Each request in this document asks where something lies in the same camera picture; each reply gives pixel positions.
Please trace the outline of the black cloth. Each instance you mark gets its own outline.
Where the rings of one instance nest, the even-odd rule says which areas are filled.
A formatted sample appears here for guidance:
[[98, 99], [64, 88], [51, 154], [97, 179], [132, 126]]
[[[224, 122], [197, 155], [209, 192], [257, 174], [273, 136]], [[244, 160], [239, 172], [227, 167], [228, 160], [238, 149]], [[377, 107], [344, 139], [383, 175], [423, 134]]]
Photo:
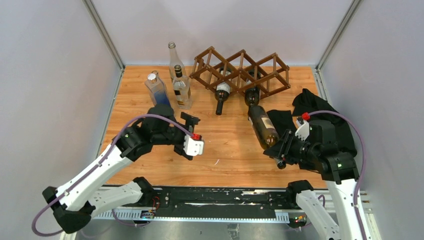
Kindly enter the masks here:
[[[304, 88], [302, 92], [294, 98], [292, 105], [294, 106], [293, 111], [272, 109], [267, 112], [279, 136], [282, 136], [287, 129], [292, 131], [297, 130], [293, 122], [293, 117], [301, 116], [306, 112], [336, 111], [326, 100], [315, 95], [307, 88]], [[352, 154], [354, 157], [358, 154], [351, 129], [344, 119], [329, 113], [319, 113], [311, 116], [310, 119], [331, 122], [335, 127], [339, 149], [342, 152]]]

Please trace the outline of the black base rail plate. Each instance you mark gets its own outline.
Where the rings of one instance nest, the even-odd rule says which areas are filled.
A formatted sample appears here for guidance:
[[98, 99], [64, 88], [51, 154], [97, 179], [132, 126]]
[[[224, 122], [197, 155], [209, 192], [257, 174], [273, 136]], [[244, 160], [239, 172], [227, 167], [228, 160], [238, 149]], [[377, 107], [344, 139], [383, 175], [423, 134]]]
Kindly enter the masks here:
[[154, 210], [156, 220], [272, 221], [277, 212], [304, 214], [285, 188], [157, 186], [152, 199], [156, 203], [150, 200], [146, 205], [126, 206]]

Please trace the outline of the clear bottle with dark label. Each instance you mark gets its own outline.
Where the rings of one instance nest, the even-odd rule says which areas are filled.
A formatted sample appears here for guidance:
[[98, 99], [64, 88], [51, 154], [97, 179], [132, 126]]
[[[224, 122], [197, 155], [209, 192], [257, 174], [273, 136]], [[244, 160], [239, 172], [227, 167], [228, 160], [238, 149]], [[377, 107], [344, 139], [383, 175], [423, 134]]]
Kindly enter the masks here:
[[168, 49], [169, 49], [169, 55], [170, 55], [170, 63], [169, 63], [170, 79], [173, 80], [175, 77], [175, 65], [180, 65], [182, 74], [184, 76], [187, 76], [185, 66], [178, 56], [178, 53], [176, 50], [176, 44], [172, 41], [169, 42]]

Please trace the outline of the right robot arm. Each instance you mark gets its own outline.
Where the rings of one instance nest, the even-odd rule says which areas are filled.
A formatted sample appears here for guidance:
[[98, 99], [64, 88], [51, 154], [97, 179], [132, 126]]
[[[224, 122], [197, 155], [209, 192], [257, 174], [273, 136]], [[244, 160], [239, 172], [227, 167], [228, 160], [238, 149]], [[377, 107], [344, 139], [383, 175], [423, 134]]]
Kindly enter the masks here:
[[327, 120], [304, 121], [296, 130], [286, 130], [281, 139], [264, 152], [279, 169], [298, 165], [317, 171], [325, 181], [333, 202], [334, 220], [307, 180], [290, 182], [285, 195], [292, 209], [301, 208], [322, 240], [370, 240], [371, 232], [357, 189], [360, 174], [352, 154], [339, 149], [335, 126]]

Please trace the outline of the clear whisky bottle black label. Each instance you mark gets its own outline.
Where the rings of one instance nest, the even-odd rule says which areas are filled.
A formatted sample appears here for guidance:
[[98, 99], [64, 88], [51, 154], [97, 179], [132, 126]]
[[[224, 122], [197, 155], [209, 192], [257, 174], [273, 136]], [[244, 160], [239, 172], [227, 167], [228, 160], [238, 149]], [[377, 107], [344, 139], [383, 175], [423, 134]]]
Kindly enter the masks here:
[[191, 86], [189, 78], [183, 74], [180, 65], [174, 66], [175, 76], [172, 80], [173, 91], [180, 109], [188, 110], [192, 107]]

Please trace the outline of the blue square bottle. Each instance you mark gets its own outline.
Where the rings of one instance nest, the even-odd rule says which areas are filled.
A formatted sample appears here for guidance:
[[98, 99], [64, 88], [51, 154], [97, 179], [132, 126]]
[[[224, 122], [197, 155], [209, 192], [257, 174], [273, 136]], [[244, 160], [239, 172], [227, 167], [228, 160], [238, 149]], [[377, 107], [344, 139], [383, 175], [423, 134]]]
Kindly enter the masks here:
[[154, 106], [157, 104], [163, 104], [171, 107], [166, 85], [156, 70], [147, 75], [147, 79], [144, 84]]

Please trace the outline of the dark wine bottle white label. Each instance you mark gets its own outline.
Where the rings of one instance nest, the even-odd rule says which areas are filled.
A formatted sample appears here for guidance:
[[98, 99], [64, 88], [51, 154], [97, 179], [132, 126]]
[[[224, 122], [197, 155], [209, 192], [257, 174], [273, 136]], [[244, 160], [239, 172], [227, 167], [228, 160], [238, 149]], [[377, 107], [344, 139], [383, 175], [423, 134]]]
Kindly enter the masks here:
[[215, 110], [215, 114], [217, 116], [220, 116], [222, 114], [224, 103], [230, 96], [230, 90], [230, 85], [227, 84], [225, 81], [221, 82], [216, 86], [214, 97], [217, 100], [217, 106]]

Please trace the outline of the brown wooden wine rack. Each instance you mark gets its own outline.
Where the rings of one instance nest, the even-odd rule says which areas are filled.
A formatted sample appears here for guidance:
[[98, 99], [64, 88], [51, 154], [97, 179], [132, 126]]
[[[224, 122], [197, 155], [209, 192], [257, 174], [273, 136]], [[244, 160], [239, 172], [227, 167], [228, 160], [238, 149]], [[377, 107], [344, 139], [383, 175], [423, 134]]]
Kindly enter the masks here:
[[255, 61], [244, 49], [225, 58], [210, 46], [194, 57], [189, 77], [213, 93], [226, 83], [231, 97], [258, 87], [262, 100], [291, 88], [289, 70], [276, 52]]

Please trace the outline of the dark wine bottle silver neck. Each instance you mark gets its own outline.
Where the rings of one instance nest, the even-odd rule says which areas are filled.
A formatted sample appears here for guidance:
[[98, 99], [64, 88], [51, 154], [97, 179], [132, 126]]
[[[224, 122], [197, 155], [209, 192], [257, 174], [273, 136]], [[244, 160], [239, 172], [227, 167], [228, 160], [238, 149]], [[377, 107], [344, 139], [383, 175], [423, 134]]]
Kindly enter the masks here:
[[[259, 145], [264, 150], [275, 145], [279, 140], [280, 136], [272, 123], [269, 115], [265, 109], [260, 106], [252, 106], [248, 108], [248, 120], [252, 125], [255, 132]], [[279, 169], [284, 169], [286, 166], [280, 166], [282, 159], [272, 158], [276, 162], [276, 166]]]

